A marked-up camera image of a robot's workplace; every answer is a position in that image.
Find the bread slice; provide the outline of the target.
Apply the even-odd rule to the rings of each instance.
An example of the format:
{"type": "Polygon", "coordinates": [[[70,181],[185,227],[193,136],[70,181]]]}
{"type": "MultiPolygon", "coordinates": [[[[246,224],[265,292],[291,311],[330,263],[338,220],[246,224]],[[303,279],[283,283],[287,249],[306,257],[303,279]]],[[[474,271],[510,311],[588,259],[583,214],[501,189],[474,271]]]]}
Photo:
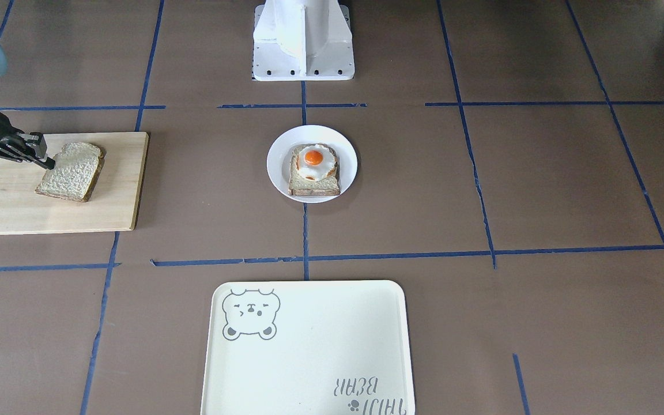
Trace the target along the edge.
{"type": "Polygon", "coordinates": [[[55,168],[45,172],[35,187],[35,194],[89,202],[104,165],[105,152],[87,142],[65,144],[56,154],[55,168]]]}

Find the wooden cutting board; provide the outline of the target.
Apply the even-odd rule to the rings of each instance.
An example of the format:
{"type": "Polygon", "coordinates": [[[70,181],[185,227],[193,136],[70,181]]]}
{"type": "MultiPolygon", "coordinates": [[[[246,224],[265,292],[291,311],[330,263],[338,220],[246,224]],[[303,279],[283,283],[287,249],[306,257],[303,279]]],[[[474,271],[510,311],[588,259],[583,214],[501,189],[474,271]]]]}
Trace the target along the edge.
{"type": "Polygon", "coordinates": [[[55,168],[0,159],[0,235],[130,231],[145,132],[47,134],[55,168]]]}

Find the toast with fried egg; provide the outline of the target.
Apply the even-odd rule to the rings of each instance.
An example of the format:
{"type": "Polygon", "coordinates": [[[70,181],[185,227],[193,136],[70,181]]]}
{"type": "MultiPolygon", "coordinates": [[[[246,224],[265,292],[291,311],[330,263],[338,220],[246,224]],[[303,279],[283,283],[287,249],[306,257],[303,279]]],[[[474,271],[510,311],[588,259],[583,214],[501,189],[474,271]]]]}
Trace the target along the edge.
{"type": "Polygon", "coordinates": [[[288,194],[300,197],[334,197],[342,192],[339,157],[325,144],[297,145],[289,162],[288,194]]]}

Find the cream bear tray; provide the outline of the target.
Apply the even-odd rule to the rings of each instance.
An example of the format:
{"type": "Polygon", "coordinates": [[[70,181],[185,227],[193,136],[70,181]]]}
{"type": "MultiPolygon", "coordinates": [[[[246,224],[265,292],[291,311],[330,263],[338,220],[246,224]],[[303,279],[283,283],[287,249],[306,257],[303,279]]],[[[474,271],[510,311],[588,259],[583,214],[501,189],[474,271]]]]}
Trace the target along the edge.
{"type": "Polygon", "coordinates": [[[414,414],[403,289],[229,282],[213,293],[203,414],[414,414]]]}

